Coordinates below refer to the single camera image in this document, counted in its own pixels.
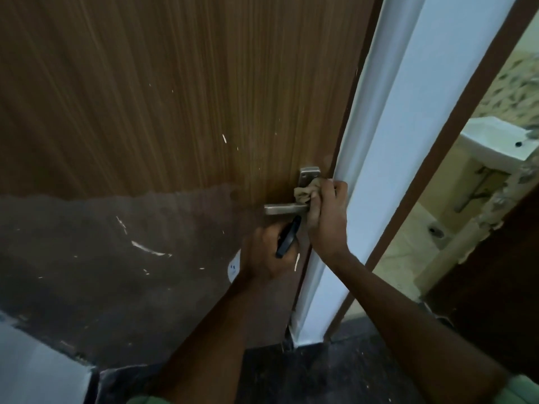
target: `beige cloth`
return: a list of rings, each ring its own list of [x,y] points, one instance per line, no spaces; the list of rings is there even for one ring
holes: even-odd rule
[[[294,197],[297,203],[307,204],[310,201],[310,195],[313,191],[320,194],[320,182],[322,179],[316,177],[307,187],[296,187],[294,189]]]

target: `white sticker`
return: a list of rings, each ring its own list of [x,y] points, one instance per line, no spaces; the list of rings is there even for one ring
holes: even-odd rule
[[[240,253],[241,253],[241,249],[238,250],[238,252],[236,253],[236,256],[234,258],[232,258],[232,261],[230,261],[229,263],[229,267],[228,267],[228,275],[229,275],[229,281],[230,283],[232,283],[234,281],[234,279],[236,278],[236,276],[238,276],[239,274],[239,256],[240,256]]]

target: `white sink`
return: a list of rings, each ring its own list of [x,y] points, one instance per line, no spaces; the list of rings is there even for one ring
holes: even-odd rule
[[[524,128],[497,117],[472,118],[459,136],[459,145],[489,169],[513,174],[539,146],[538,140],[526,137]]]

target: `hand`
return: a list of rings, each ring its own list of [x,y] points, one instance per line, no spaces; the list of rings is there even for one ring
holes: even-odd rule
[[[275,256],[279,233],[287,222],[257,228],[243,240],[241,246],[240,272],[250,273],[256,279],[269,280],[294,269],[299,245],[295,239],[281,259]]]
[[[309,238],[314,251],[326,265],[350,253],[346,238],[348,184],[323,179],[322,198],[313,192],[307,216]]]

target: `white door frame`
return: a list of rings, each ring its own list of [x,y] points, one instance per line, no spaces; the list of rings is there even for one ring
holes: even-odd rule
[[[384,0],[335,170],[365,263],[515,0]],[[313,252],[290,332],[320,343],[348,290]]]

